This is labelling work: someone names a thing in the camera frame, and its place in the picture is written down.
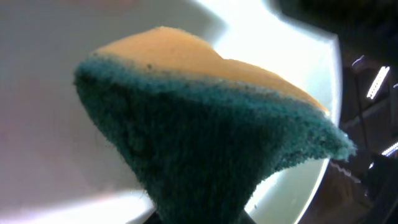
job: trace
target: cleaning sponge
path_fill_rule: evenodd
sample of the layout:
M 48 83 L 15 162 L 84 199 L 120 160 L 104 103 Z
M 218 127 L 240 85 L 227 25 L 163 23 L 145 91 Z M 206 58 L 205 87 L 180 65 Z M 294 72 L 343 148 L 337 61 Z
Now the cleaning sponge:
M 302 90 L 178 29 L 100 48 L 75 85 L 164 223 L 236 223 L 261 180 L 355 149 Z

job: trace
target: two-tone sponge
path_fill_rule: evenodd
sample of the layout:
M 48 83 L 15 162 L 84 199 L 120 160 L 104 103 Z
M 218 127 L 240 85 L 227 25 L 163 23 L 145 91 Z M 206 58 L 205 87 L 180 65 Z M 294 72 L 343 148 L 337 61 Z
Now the two-tone sponge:
M 178 29 L 98 49 L 78 66 L 75 85 L 164 223 L 236 223 L 274 172 L 354 153 L 311 96 Z

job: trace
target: foam sponge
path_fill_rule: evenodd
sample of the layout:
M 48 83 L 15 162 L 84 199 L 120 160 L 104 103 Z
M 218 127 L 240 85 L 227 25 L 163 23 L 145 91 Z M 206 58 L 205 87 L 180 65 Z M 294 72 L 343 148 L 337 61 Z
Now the foam sponge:
M 164 223 L 236 223 L 266 177 L 355 149 L 311 96 L 178 29 L 96 50 L 75 85 Z

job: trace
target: sponge edge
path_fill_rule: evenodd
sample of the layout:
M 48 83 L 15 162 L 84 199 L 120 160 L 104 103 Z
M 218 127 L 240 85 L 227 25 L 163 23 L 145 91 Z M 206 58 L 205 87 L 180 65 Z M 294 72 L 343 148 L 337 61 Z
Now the sponge edge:
M 237 60 L 225 60 L 208 43 L 180 29 L 158 27 L 115 41 L 95 53 L 132 61 L 134 69 L 143 71 L 150 65 L 160 71 L 188 73 L 189 78 L 213 77 L 263 86 L 326 111 L 317 100 L 275 73 Z
M 346 159 L 352 142 L 312 104 L 250 83 L 142 69 L 92 54 L 80 100 L 164 223 L 236 223 L 256 185 L 308 158 Z

